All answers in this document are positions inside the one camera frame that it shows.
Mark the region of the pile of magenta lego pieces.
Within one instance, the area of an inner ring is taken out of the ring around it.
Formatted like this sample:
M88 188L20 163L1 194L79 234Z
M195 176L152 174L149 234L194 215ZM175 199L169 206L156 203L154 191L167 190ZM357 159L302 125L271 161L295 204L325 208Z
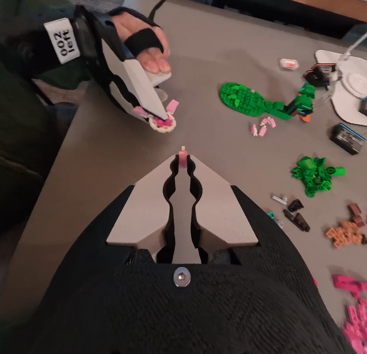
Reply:
M367 299L362 295L367 291L367 283L352 277L334 274L332 280L335 288L349 292L356 300L354 306L346 305L347 318L342 332L354 351L367 353Z

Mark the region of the pink tan lego flower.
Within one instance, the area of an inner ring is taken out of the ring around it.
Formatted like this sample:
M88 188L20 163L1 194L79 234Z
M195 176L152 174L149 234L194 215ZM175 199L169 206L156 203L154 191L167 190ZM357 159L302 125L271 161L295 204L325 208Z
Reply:
M136 115L137 118L145 120L153 130L158 131L159 133L168 133L173 131L177 125L173 114L178 105L179 102L173 99L168 103L166 107L166 114L168 115L167 120L162 120L152 114L149 114L140 106L133 109L133 114Z

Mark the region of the white round stand base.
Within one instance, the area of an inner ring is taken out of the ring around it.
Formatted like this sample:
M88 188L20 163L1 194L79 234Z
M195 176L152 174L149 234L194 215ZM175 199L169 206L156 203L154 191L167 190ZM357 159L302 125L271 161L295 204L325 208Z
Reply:
M331 102L336 114L349 124L367 126L367 117L360 112L366 98L367 62L350 56L340 65L342 78L336 83Z

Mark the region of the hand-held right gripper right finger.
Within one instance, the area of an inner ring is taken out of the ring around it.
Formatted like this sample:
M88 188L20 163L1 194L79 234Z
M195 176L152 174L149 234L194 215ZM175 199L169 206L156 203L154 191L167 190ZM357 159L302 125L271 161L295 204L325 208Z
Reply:
M192 206L190 232L200 262L207 264L221 250L258 243L232 186L192 155L187 156Z

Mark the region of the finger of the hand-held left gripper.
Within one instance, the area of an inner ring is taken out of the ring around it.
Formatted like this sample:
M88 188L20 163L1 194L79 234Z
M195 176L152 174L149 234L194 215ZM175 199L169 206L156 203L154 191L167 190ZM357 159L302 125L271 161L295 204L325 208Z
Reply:
M123 81L127 91L132 94L139 103L133 104L125 96L124 100L120 102L119 96L114 96L114 94L112 94L123 109L129 114L136 116L137 113L134 112L134 108L141 107L151 116L157 117L163 121L167 120L168 114L140 63L136 59L121 61L104 40L102 40L102 51L111 73Z
M120 88L114 81L109 83L109 90L111 100L122 111L143 122L149 121L150 114L145 112L139 100L129 90L126 90L125 87Z

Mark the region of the green lego plant base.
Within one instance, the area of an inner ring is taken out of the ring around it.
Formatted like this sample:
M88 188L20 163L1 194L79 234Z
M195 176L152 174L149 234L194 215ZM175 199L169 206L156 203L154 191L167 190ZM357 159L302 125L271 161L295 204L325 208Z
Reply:
M257 91L233 82L221 86L219 97L230 109L249 117L270 114L273 117L290 120L294 116L306 118L313 113L316 88L305 83L295 99L288 105L283 102L265 100Z

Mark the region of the pile of green lego pieces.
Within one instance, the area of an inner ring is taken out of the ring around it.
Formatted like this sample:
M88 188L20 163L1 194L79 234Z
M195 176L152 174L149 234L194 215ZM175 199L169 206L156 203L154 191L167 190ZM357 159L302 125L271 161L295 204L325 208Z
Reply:
M330 165L326 157L305 156L296 163L290 173L291 177L302 182L305 195L313 198L317 192L331 191L333 179L344 177L347 171L345 167Z

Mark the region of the person's left hand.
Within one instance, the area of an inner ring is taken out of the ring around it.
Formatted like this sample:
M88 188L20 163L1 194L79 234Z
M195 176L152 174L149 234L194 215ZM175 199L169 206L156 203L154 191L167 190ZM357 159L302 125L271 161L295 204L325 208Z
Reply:
M132 16L127 12L112 17L113 23L116 27L117 34L122 41L126 41L131 35L140 30L151 29L159 39L163 46L163 52L158 48L149 48L142 51L136 56L141 66L151 73L170 73L171 67L168 62L170 55L170 45L164 31L158 26L150 26L146 22L137 17Z

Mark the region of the black red-edged device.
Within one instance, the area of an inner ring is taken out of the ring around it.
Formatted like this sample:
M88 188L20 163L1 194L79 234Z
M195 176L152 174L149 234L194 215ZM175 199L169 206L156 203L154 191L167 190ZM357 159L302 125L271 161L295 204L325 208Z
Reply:
M316 88L327 87L334 79L339 79L336 63L317 63L307 70L303 77Z

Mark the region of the brown lego pieces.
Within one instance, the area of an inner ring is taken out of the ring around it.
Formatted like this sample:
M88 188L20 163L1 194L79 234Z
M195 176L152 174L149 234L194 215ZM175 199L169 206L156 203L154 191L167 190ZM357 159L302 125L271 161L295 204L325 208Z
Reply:
M365 221L362 218L362 211L357 204L349 204L348 210L351 216L351 222L355 223L359 228L365 226Z

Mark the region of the person's dark green clothing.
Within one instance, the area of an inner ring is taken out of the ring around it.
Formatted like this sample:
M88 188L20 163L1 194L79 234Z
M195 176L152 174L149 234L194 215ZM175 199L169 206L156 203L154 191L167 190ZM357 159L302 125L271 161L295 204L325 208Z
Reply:
M56 108L42 103L34 79L75 90L91 78L82 58L49 60L55 52L43 23L69 12L69 0L1 0L1 233L30 216L60 145Z

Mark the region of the pile of orange lego pieces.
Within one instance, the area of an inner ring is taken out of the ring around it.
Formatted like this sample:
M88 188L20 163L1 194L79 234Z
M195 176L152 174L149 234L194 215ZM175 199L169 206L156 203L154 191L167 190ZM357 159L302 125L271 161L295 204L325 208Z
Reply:
M337 249L348 245L366 244L366 235L356 223L350 221L341 221L338 227L328 229L325 236Z

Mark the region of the dark brown lego slope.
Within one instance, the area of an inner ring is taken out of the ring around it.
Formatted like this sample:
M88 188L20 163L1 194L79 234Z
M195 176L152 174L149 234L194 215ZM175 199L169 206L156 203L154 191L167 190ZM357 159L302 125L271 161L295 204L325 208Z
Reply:
M309 232L310 231L310 226L308 225L308 223L305 221L305 219L303 218L303 216L300 213L297 213L294 216L293 219L295 225L303 232Z

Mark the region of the black blue-striped battery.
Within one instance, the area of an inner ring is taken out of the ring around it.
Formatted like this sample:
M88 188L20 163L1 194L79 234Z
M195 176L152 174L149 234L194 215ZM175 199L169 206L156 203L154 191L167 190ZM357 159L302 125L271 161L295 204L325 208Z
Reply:
M343 123L338 123L331 128L329 139L350 155L359 154L366 142L364 137Z

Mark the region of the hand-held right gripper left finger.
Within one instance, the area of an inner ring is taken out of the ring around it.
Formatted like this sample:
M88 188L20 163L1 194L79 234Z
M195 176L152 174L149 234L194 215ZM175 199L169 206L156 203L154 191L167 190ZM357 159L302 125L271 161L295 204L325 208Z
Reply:
M137 181L107 244L146 249L156 262L171 263L175 225L170 198L176 191L177 156L173 155Z

